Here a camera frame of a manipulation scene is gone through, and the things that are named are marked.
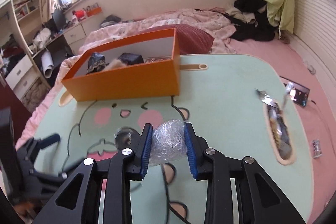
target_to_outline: smartphone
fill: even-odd
[[[281,76],[280,76],[280,79],[285,86],[289,82],[293,83],[294,87],[289,92],[289,97],[296,104],[305,107],[307,105],[307,102],[308,102],[308,96],[309,96],[310,89],[303,86],[303,85],[300,85],[300,84],[298,84],[298,83],[296,83],[296,82],[294,82],[290,79],[287,79],[287,78],[284,78],[284,77],[281,77]]]

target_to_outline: cartoon eye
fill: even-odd
[[[141,108],[144,109],[144,110],[147,110],[148,107],[145,107],[145,105],[147,105],[147,104],[148,104],[148,102],[143,103],[143,104],[141,105]]]

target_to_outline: maroon cushion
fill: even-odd
[[[176,29],[180,54],[206,54],[210,51],[214,38],[207,32],[187,24],[172,24],[149,28],[139,33],[165,29]]]

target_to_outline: white paper roll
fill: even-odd
[[[54,63],[53,63],[53,59],[51,57],[50,51],[48,50],[45,51],[42,54],[41,60],[42,60],[43,74],[45,78],[50,78],[51,74],[53,73],[53,69],[54,69]]]

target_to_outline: blue gripper pad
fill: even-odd
[[[196,179],[198,175],[196,154],[193,142],[189,134],[188,126],[186,124],[184,125],[184,143],[185,146],[187,147],[187,157],[189,162],[190,173],[193,175],[194,179]]]
[[[151,125],[148,129],[146,141],[145,141],[143,152],[141,155],[140,175],[142,179],[145,178],[145,175],[147,174],[147,171],[148,171],[149,158],[150,158],[151,149],[152,149],[152,134],[153,134],[153,126]]]

